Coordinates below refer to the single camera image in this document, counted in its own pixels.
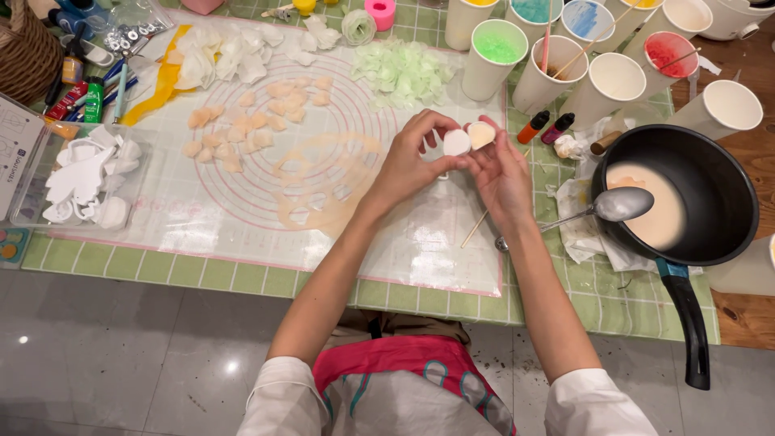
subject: white appliance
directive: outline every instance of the white appliance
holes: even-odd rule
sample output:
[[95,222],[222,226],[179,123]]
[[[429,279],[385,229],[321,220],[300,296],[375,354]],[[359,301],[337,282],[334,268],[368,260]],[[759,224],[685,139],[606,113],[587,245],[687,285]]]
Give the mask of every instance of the white appliance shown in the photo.
[[711,40],[744,40],[759,31],[759,23],[775,13],[775,0],[703,0],[713,12],[713,24],[701,36]]

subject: white sleeve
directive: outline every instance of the white sleeve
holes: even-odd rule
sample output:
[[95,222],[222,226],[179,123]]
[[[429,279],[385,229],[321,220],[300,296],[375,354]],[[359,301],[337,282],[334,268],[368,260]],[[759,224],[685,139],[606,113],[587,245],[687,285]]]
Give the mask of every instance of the white sleeve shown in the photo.
[[309,366],[297,358],[264,362],[237,436],[319,436],[328,419]]
[[577,369],[555,380],[545,418],[549,436],[656,436],[649,418],[604,369]]

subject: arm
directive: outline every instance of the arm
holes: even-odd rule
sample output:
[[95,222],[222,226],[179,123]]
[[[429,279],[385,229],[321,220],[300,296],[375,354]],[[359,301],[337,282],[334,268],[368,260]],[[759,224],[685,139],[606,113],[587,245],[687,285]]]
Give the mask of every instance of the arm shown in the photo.
[[508,134],[466,157],[495,226],[502,232],[517,273],[525,322],[549,383],[575,369],[601,368],[598,355],[570,304],[532,215],[532,183],[527,160]]
[[467,166],[462,157],[445,156],[424,162],[418,153],[425,153],[423,138],[429,147],[436,147],[433,130],[444,138],[447,130],[459,128],[451,118],[425,109],[396,135],[380,173],[347,227],[285,314],[272,339],[267,360],[291,356],[310,367],[314,365],[344,312],[355,275],[382,219],[439,175]]

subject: wicker basket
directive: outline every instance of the wicker basket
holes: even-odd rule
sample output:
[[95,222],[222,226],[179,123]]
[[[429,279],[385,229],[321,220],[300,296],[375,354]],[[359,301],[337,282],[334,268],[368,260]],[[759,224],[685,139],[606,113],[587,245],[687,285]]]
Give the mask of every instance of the wicker basket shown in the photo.
[[0,92],[30,105],[45,96],[57,69],[62,68],[62,47],[27,0],[11,0],[10,4],[9,24],[0,23]]

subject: green paint tube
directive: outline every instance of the green paint tube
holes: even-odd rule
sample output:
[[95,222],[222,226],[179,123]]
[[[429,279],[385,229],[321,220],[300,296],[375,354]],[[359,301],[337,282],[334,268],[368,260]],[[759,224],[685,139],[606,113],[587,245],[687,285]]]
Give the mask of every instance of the green paint tube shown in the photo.
[[86,91],[86,102],[84,102],[84,123],[102,122],[102,94],[105,83],[97,76],[86,78],[89,84]]

